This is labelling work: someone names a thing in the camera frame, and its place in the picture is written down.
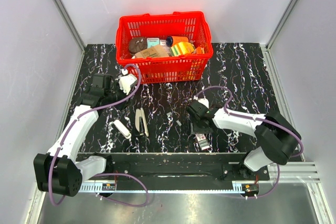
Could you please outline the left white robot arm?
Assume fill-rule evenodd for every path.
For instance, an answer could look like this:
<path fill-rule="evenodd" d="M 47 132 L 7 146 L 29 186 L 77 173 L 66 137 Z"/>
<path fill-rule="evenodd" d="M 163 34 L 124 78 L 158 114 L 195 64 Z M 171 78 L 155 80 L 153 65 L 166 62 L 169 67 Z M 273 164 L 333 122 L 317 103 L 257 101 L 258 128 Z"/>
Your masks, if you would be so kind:
<path fill-rule="evenodd" d="M 80 96 L 74 112 L 59 139 L 45 154 L 37 154 L 33 165 L 37 188 L 55 194 L 73 197 L 83 182 L 94 175 L 101 179 L 112 177 L 114 168 L 101 154 L 77 162 L 77 154 L 91 127 L 101 115 L 100 108 L 114 104 L 123 109 L 131 89 L 137 84 L 136 76 L 127 74 L 117 81 L 109 74 L 95 74 L 92 84 Z"/>

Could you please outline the white stapler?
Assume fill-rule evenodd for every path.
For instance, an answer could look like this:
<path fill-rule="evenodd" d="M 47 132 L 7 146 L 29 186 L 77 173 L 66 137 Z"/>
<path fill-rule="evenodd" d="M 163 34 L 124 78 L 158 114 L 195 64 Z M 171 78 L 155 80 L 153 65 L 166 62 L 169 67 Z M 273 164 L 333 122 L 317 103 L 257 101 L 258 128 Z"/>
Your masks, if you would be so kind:
<path fill-rule="evenodd" d="M 118 129 L 118 131 L 126 138 L 130 139 L 131 138 L 131 132 L 128 130 L 128 128 L 120 121 L 120 120 L 115 120 L 113 122 L 115 127 Z"/>

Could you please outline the red white staple box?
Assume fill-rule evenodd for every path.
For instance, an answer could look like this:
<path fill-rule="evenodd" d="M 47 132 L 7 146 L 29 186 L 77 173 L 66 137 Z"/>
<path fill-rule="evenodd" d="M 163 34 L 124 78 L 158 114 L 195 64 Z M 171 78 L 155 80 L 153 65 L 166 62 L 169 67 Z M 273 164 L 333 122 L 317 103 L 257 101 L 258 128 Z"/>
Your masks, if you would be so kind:
<path fill-rule="evenodd" d="M 205 134 L 195 134 L 198 145 L 202 151 L 210 148 L 210 145 L 206 139 Z"/>

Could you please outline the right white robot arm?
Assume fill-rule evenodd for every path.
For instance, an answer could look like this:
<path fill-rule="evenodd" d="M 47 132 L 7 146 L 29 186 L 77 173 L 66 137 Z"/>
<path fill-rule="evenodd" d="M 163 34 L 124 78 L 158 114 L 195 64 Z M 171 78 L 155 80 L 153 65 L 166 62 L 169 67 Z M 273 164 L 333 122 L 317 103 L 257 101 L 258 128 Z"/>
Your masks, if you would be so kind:
<path fill-rule="evenodd" d="M 186 108 L 196 134 L 214 129 L 232 130 L 257 139 L 259 147 L 250 151 L 239 166 L 239 175 L 250 180 L 269 164 L 286 165 L 297 146 L 303 147 L 300 134 L 278 112 L 249 114 L 221 105 L 208 106 L 206 99 L 193 100 Z"/>

